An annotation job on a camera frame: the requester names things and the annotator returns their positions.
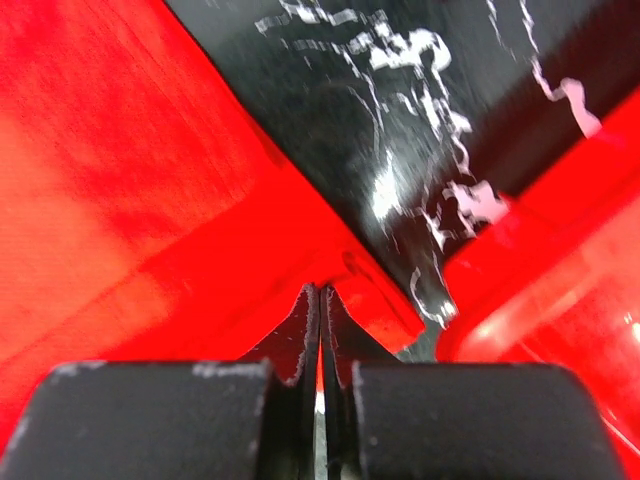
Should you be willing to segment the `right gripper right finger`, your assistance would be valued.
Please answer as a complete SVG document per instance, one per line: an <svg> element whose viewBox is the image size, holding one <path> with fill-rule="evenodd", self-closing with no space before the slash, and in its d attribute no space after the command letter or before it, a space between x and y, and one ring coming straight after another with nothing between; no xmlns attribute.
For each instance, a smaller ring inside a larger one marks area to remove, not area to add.
<svg viewBox="0 0 640 480"><path fill-rule="evenodd" d="M596 405L535 363L405 363L319 296L332 479L622 479Z"/></svg>

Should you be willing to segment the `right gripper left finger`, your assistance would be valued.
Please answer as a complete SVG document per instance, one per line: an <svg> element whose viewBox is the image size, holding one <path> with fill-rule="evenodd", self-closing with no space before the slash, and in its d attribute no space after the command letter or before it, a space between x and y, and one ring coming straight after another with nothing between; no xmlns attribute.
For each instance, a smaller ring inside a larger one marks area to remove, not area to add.
<svg viewBox="0 0 640 480"><path fill-rule="evenodd" d="M40 383L5 479L311 479L319 292L234 362L66 363Z"/></svg>

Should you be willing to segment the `red t shirt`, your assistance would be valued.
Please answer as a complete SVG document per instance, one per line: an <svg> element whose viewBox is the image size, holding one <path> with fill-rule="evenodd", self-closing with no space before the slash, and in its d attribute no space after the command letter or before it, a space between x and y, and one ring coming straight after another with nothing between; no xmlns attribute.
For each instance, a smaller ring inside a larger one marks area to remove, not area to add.
<svg viewBox="0 0 640 480"><path fill-rule="evenodd" d="M234 360L332 283L423 326L159 1L1 5L1 437L79 360Z"/></svg>

